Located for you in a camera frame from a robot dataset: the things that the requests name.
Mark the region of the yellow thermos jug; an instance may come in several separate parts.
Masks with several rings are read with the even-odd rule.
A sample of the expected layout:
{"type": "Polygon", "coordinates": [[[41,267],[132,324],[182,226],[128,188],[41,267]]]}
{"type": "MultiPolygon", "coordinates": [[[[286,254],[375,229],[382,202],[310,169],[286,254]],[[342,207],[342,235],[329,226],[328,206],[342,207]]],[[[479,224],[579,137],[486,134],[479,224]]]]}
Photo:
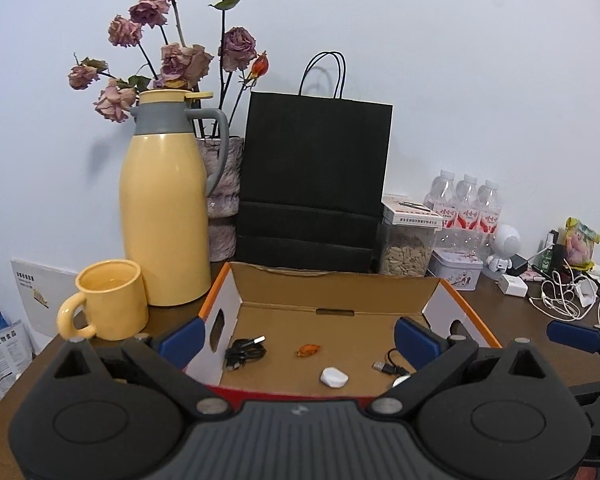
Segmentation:
{"type": "Polygon", "coordinates": [[[211,92],[148,90],[131,110],[135,130],[120,176],[125,257],[142,269],[148,304],[175,307],[211,287],[207,197],[224,171],[230,132],[224,112],[194,107],[211,92]],[[209,119],[221,135],[218,166],[207,172],[193,129],[209,119]]]}

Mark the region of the right water bottle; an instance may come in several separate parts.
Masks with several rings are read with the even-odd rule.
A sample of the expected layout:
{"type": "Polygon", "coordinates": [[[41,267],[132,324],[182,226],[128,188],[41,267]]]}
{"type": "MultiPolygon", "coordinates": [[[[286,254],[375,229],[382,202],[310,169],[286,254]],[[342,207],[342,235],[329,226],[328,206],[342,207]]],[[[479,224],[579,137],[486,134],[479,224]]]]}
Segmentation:
{"type": "Polygon", "coordinates": [[[498,184],[486,180],[478,189],[477,203],[479,209],[477,230],[480,232],[477,255],[480,259],[486,260],[486,257],[491,255],[491,238],[498,227],[502,211],[498,184]]]}

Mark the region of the left water bottle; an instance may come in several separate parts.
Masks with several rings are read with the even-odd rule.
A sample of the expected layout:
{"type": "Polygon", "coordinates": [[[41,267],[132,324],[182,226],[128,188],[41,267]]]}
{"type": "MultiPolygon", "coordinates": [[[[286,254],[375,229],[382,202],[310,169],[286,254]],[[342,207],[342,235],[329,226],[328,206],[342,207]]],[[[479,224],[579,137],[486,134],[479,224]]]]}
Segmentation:
{"type": "Polygon", "coordinates": [[[454,223],[457,216],[454,190],[455,174],[441,170],[434,178],[425,197],[424,205],[442,218],[442,229],[436,234],[434,246],[452,248],[454,246],[454,223]]]}

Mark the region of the orange wrapped candy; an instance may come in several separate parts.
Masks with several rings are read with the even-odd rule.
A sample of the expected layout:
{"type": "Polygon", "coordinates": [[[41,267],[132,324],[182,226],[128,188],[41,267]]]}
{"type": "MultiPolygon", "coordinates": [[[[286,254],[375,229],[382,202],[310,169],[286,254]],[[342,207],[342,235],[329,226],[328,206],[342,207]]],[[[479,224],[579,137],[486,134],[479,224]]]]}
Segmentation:
{"type": "Polygon", "coordinates": [[[304,344],[294,352],[294,355],[299,359],[306,359],[310,356],[315,356],[320,350],[321,346],[319,344],[304,344]]]}

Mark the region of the colourful snack packet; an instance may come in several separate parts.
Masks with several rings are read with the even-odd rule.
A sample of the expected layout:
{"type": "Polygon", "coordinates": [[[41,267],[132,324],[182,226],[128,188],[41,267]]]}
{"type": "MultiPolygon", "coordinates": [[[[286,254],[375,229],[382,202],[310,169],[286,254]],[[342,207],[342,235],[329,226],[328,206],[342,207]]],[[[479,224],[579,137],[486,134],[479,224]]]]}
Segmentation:
{"type": "Polygon", "coordinates": [[[592,269],[594,248],[597,244],[600,244],[600,234],[577,218],[569,217],[566,220],[566,261],[573,269],[580,271],[592,269]]]}

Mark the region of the blue white pet food bags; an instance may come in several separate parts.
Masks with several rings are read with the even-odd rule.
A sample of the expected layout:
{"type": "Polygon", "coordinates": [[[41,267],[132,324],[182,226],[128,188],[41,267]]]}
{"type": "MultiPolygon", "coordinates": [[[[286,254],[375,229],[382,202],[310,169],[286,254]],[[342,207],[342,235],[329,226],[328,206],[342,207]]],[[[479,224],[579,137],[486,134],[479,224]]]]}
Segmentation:
{"type": "Polygon", "coordinates": [[[9,324],[0,312],[0,399],[33,361],[27,329],[20,321],[9,324]]]}

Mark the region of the black paper shopping bag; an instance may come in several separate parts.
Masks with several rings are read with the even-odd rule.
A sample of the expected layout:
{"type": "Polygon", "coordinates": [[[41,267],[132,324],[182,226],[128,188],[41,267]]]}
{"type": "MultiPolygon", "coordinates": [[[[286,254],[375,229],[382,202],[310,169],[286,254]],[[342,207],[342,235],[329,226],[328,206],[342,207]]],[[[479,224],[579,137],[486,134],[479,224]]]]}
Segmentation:
{"type": "Polygon", "coordinates": [[[238,261],[368,273],[382,217],[392,107],[334,93],[254,92],[240,167],[238,261]]]}

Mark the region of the white earbud case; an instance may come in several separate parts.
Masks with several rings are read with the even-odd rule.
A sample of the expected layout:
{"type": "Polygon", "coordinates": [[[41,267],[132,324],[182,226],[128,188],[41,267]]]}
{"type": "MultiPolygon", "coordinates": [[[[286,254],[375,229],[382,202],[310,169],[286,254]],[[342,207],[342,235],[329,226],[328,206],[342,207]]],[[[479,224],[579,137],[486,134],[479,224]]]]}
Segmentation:
{"type": "Polygon", "coordinates": [[[320,381],[328,388],[341,389],[347,385],[349,376],[336,367],[325,367],[321,371],[320,381]]]}

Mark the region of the yellow ceramic mug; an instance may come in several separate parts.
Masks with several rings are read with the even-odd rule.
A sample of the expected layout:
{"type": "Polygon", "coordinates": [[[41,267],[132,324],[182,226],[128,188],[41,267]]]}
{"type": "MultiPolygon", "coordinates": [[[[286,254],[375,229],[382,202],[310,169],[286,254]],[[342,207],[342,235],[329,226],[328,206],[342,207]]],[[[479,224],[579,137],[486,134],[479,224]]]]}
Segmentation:
{"type": "Polygon", "coordinates": [[[76,289],[57,313],[58,333],[65,340],[119,341],[140,333],[148,323],[142,270],[134,261],[96,262],[76,276],[76,289]]]}

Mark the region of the white printed tin box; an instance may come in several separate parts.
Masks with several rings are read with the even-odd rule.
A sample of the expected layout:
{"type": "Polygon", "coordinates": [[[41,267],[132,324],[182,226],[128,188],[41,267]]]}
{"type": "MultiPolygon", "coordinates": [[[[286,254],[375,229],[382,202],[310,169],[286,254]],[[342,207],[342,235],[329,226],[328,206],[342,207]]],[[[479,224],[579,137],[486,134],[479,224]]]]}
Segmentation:
{"type": "Polygon", "coordinates": [[[457,252],[436,248],[431,253],[427,272],[447,281],[459,292],[472,292],[477,288],[483,261],[473,252],[457,252]]]}

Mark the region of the middle water bottle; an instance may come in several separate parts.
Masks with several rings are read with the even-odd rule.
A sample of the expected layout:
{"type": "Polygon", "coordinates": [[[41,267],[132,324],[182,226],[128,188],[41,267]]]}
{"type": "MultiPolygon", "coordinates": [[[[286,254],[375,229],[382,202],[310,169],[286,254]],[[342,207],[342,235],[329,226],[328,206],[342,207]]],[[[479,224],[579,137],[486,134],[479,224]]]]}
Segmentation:
{"type": "Polygon", "coordinates": [[[479,235],[477,222],[479,208],[477,207],[478,179],[465,174],[457,183],[454,195],[456,216],[454,221],[454,242],[457,249],[474,252],[477,249],[479,235]]]}

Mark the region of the clear jar with seeds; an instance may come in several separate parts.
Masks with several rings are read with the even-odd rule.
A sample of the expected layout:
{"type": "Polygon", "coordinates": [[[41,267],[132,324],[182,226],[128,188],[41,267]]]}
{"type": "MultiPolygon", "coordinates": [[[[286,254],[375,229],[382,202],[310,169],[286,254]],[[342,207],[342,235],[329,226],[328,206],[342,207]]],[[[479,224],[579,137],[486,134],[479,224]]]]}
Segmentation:
{"type": "Polygon", "coordinates": [[[433,247],[434,229],[384,223],[381,228],[379,271],[384,275],[423,278],[433,247]]]}

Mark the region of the white box on jar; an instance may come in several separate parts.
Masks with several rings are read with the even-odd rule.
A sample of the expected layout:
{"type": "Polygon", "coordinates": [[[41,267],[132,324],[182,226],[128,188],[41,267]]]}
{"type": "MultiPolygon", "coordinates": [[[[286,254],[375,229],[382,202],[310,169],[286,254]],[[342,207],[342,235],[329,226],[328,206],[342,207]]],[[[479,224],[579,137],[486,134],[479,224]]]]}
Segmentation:
{"type": "Polygon", "coordinates": [[[406,196],[386,194],[382,196],[384,220],[389,226],[418,226],[440,231],[443,218],[423,204],[415,203],[406,196]]]}

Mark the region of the small white robot toy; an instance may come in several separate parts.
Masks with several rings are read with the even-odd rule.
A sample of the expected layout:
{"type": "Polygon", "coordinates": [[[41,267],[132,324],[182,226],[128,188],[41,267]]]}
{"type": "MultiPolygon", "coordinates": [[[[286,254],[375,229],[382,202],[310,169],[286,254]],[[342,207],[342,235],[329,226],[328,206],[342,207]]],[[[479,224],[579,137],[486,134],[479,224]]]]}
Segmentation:
{"type": "Polygon", "coordinates": [[[513,256],[521,248],[519,232],[509,224],[500,224],[490,235],[490,254],[484,260],[482,273],[497,281],[512,266],[513,256]]]}

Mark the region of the water bottle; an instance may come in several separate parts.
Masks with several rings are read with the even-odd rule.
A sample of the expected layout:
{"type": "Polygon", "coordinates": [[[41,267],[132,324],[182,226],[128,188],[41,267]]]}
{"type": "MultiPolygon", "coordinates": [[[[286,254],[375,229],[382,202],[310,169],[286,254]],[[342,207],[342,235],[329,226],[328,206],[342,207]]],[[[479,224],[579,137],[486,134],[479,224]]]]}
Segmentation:
{"type": "Polygon", "coordinates": [[[478,189],[477,203],[479,209],[477,230],[480,232],[477,255],[480,259],[486,260],[486,257],[491,255],[491,238],[498,227],[502,211],[498,184],[486,180],[478,189]]]}
{"type": "Polygon", "coordinates": [[[457,183],[454,195],[456,216],[454,221],[454,242],[457,249],[474,252],[477,249],[479,235],[477,222],[479,208],[477,207],[478,179],[465,174],[457,183]]]}
{"type": "Polygon", "coordinates": [[[454,246],[454,223],[457,216],[454,190],[455,174],[441,170],[434,178],[425,197],[424,205],[442,218],[442,229],[436,234],[434,246],[452,248],[454,246]]]}

